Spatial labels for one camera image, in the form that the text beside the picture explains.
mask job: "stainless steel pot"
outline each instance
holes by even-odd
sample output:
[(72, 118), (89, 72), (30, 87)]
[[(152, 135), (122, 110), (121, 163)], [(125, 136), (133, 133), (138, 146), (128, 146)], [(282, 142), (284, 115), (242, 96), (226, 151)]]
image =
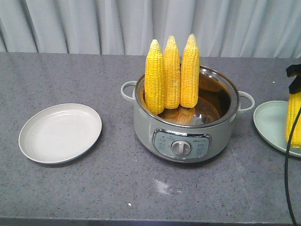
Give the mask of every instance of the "stainless steel pot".
[[(134, 105), (134, 129), (142, 144), (153, 154), (174, 162), (192, 163), (210, 159), (230, 141), (236, 115), (250, 111), (255, 101), (248, 93), (237, 91), (221, 73), (200, 67), (198, 103), (194, 108), (165, 109), (150, 113), (144, 102), (144, 76), (121, 87), (123, 98)], [(124, 93), (135, 86), (132, 97)], [(240, 97), (251, 106), (241, 109)]]

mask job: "granite countertop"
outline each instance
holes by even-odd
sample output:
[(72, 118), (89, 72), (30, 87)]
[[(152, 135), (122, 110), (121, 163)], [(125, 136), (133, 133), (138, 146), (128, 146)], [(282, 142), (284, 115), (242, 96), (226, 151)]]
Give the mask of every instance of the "granite countertop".
[[(251, 94), (255, 107), (287, 100), (293, 78), (285, 69), (301, 63), (201, 61)], [(285, 155), (259, 136), (253, 110), (237, 120), (228, 146), (206, 162), (166, 161), (140, 143), (133, 107), (120, 87), (140, 78), (144, 62), (144, 56), (0, 53), (0, 225), (290, 225)], [(99, 113), (103, 128), (95, 145), (68, 163), (27, 159), (18, 146), (22, 126), (39, 111), (63, 103)], [(289, 159), (289, 187), (301, 222), (300, 158)]]

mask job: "control knob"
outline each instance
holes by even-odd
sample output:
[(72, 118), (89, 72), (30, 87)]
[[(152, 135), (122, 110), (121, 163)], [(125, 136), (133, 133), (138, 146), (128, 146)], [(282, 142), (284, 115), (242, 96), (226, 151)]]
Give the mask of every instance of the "control knob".
[(191, 151), (191, 146), (183, 140), (176, 140), (171, 144), (171, 151), (177, 155), (187, 155)]

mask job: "power cord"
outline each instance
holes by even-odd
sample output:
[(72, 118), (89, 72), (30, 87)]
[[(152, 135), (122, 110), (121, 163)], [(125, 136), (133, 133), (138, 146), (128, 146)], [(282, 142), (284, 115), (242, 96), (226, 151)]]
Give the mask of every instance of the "power cord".
[(298, 111), (298, 114), (295, 118), (295, 121), (293, 123), (289, 139), (287, 141), (287, 147), (286, 147), (286, 153), (285, 153), (285, 165), (284, 165), (284, 181), (285, 181), (286, 202), (287, 202), (288, 210), (290, 212), (290, 216), (291, 216), (291, 219), (292, 219), (292, 222), (293, 222), (294, 226), (298, 226), (298, 225), (297, 225), (295, 216), (293, 214), (292, 204), (291, 204), (291, 200), (290, 200), (290, 194), (289, 194), (289, 190), (288, 190), (288, 173), (287, 173), (287, 169), (288, 169), (288, 156), (289, 156), (289, 150), (290, 150), (291, 142), (292, 142), (292, 138), (293, 138), (293, 132), (294, 132), (295, 127), (297, 125), (300, 114), (301, 114), (301, 107), (300, 107), (300, 109)]

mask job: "plate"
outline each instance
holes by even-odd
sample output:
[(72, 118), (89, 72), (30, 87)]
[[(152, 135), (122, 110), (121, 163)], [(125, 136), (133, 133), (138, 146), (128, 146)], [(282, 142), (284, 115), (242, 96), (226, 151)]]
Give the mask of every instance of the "plate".
[[(286, 153), (285, 139), (287, 101), (269, 101), (259, 105), (253, 114), (257, 131), (274, 148)], [(290, 155), (301, 157), (301, 148), (290, 148)]]
[(27, 158), (36, 162), (67, 162), (85, 153), (101, 130), (101, 118), (92, 108), (80, 104), (56, 105), (25, 123), (19, 147)]

